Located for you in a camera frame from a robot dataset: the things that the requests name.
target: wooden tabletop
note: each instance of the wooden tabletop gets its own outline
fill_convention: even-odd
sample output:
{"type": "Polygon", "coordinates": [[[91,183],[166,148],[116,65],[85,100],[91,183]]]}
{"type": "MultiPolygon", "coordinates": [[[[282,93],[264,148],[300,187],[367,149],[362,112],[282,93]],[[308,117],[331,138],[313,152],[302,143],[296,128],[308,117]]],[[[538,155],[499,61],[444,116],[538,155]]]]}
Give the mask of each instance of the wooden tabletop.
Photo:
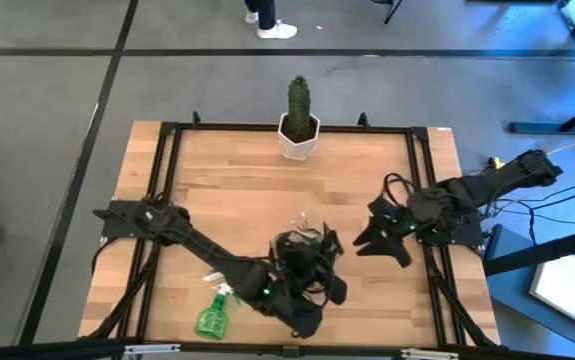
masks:
{"type": "MultiPolygon", "coordinates": [[[[127,145],[116,198],[139,200],[146,192],[160,123],[135,122],[127,145]]],[[[449,128],[429,128],[438,180],[460,176],[449,128]]],[[[166,146],[165,159],[171,147],[166,146]]],[[[417,153],[421,156],[420,144],[417,153]]],[[[422,157],[419,158],[421,173],[422,157]]],[[[273,132],[190,131],[182,134],[172,199],[186,207],[194,227],[236,255],[264,256],[279,232],[292,228],[301,212],[310,226],[322,222],[338,231],[345,254],[335,271],[348,285],[347,300],[329,304],[318,332],[294,339],[291,330],[246,304],[228,299],[229,328],[223,342],[354,346],[436,346],[422,249],[405,239],[412,264],[401,268],[389,257],[357,257],[352,241],[367,224],[371,202],[383,176],[411,178],[406,140],[394,134],[321,133],[317,149],[304,162],[283,158],[273,132]]],[[[159,181],[162,187],[165,170],[159,181]]],[[[405,193],[392,189],[402,200],[405,193]]],[[[125,290],[134,239],[120,239],[98,259],[80,335],[93,331],[125,290]]],[[[472,318],[492,340],[498,332],[480,258],[470,249],[450,247],[458,295],[472,318]]],[[[146,338],[204,341],[194,334],[198,314],[215,291],[203,276],[209,266],[181,246],[164,248],[153,293],[146,338]]],[[[448,340],[454,341],[450,312],[442,299],[448,340]]],[[[132,311],[135,332],[140,300],[132,311]]]]}

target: spray bottle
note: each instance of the spray bottle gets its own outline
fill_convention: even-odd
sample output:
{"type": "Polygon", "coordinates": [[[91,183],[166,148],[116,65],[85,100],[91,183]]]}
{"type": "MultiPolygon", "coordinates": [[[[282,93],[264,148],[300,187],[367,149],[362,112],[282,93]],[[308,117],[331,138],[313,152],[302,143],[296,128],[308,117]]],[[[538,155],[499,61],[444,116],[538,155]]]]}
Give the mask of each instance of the spray bottle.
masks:
{"type": "Polygon", "coordinates": [[[225,337],[228,323],[227,314],[225,314],[225,301],[227,294],[233,293],[233,290],[227,283],[214,286],[213,289],[216,289],[218,294],[216,294],[211,307],[200,312],[194,332],[196,335],[207,339],[222,340],[225,337]]]}

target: white pot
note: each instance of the white pot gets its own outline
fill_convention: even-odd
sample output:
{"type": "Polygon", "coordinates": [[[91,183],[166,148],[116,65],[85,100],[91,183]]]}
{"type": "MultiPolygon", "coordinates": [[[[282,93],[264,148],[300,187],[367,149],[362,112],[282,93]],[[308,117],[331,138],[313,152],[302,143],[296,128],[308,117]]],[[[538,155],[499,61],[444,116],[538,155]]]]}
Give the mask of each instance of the white pot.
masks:
{"type": "Polygon", "coordinates": [[[287,159],[292,160],[305,160],[311,153],[314,152],[316,148],[316,143],[318,142],[318,131],[320,130],[320,119],[317,118],[314,114],[309,114],[309,116],[316,122],[316,135],[313,139],[303,141],[301,143],[294,143],[293,141],[289,140],[280,129],[283,127],[283,121],[287,117],[287,113],[284,113],[280,116],[280,124],[278,125],[278,143],[280,144],[280,148],[283,151],[283,155],[287,159]]]}

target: gray floor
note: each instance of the gray floor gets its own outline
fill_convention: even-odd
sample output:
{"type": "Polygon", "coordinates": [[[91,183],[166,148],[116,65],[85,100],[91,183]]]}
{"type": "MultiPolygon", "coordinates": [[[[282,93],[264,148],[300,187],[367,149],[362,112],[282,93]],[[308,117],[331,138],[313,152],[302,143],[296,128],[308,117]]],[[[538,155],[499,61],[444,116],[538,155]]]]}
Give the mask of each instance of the gray floor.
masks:
{"type": "MultiPolygon", "coordinates": [[[[386,8],[367,1],[278,0],[280,17],[299,25],[300,34],[263,42],[242,22],[239,2],[141,0],[127,47],[575,49],[553,5],[405,1],[385,27],[386,8]]],[[[0,0],[0,47],[112,48],[127,4],[30,0],[21,8],[0,0]]],[[[13,342],[108,60],[0,57],[0,223],[6,233],[0,239],[0,345],[13,342]]],[[[296,74],[309,79],[313,111],[326,123],[353,124],[364,111],[378,125],[452,127],[465,171],[491,155],[508,160],[575,140],[505,132],[511,121],[562,122],[575,114],[575,58],[123,58],[38,341],[76,336],[101,228],[91,210],[106,206],[113,193],[131,122],[189,121],[193,110],[204,121],[277,121],[296,74]]],[[[561,183],[575,183],[575,147],[552,159],[565,169],[561,183]]],[[[542,214],[575,220],[575,201],[542,214]]],[[[526,217],[507,214],[499,221],[527,234],[526,217]]],[[[575,232],[570,225],[536,224],[542,241],[575,232]]],[[[557,335],[501,305],[495,309],[506,345],[573,355],[574,347],[557,335]]]]}

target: green cactus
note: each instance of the green cactus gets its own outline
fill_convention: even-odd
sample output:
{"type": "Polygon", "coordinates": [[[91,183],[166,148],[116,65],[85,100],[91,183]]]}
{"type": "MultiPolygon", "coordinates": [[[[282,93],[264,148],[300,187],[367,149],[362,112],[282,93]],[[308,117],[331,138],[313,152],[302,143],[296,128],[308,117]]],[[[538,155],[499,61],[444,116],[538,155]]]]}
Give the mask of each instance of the green cactus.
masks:
{"type": "Polygon", "coordinates": [[[310,108],[311,98],[307,80],[298,75],[289,85],[289,111],[287,113],[289,121],[285,133],[290,135],[292,141],[302,142],[312,138],[309,126],[310,108]]]}

